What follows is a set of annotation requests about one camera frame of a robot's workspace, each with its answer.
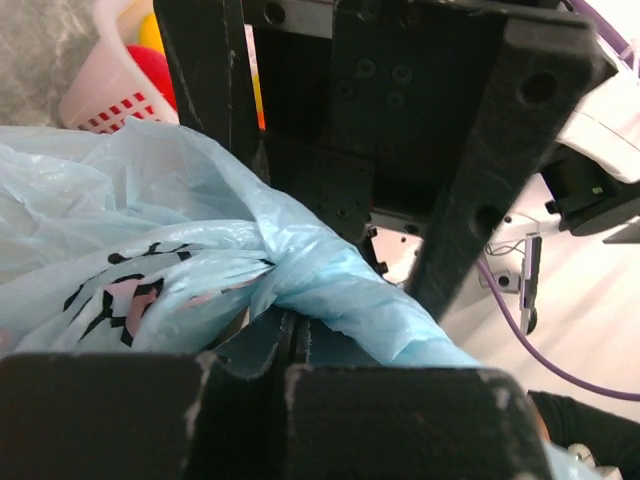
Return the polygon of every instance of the plastic bag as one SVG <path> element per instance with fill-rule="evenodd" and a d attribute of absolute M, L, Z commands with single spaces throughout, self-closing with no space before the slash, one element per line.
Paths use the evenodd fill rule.
<path fill-rule="evenodd" d="M 304 206 L 189 129 L 7 127 L 0 179 L 0 354 L 196 351 L 249 303 L 253 318 L 275 303 L 383 364 L 479 365 Z M 598 478 L 547 452 L 556 478 Z"/>

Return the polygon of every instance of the basket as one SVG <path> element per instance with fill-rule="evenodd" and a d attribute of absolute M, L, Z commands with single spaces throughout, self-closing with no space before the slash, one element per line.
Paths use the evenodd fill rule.
<path fill-rule="evenodd" d="M 97 0 L 93 21 L 98 43 L 62 98 L 59 113 L 67 128 L 112 133 L 133 115 L 178 123 L 176 111 L 129 55 L 153 0 Z"/>

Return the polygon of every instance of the purple cable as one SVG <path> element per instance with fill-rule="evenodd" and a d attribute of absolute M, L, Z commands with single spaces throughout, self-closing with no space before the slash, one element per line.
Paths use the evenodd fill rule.
<path fill-rule="evenodd" d="M 629 48 L 629 42 L 627 42 L 595 8 L 589 5 L 586 0 L 562 0 L 562 3 L 568 10 L 573 10 L 576 13 L 593 20 L 593 23 L 596 24 L 598 34 L 609 44 L 613 51 L 618 54 L 618 57 L 620 57 L 625 50 Z M 629 68 L 633 69 L 633 55 L 628 56 L 627 58 L 621 58 L 621 60 L 629 65 Z"/>
<path fill-rule="evenodd" d="M 496 280 L 493 278 L 493 274 L 491 273 L 489 266 L 482 260 L 479 260 L 476 263 L 476 266 L 482 276 L 486 279 L 487 284 L 489 285 L 489 289 L 491 290 L 491 293 L 493 293 L 498 307 L 500 307 L 500 311 L 509 324 L 509 328 L 511 328 L 511 331 L 520 341 L 522 346 L 531 354 L 533 358 L 540 362 L 542 366 L 555 373 L 563 380 L 566 380 L 569 383 L 573 383 L 574 385 L 577 385 L 580 388 L 584 388 L 585 390 L 589 390 L 590 392 L 597 393 L 598 395 L 603 395 L 605 397 L 615 398 L 618 400 L 626 400 L 628 402 L 640 402 L 640 394 L 638 393 L 620 392 L 618 390 L 611 390 L 608 388 L 600 387 L 598 385 L 594 385 L 593 383 L 585 382 L 584 380 L 581 380 L 577 377 L 574 377 L 570 373 L 565 372 L 560 367 L 557 367 L 549 360 L 547 360 L 538 350 L 536 350 L 533 345 L 531 345 L 529 340 L 527 340 L 527 337 L 525 337 L 525 335 L 520 331 L 520 328 L 518 328 L 518 324 L 513 319 L 513 316 L 509 311 L 509 307 L 504 301 L 504 298 L 502 298 L 500 287 L 496 283 Z"/>

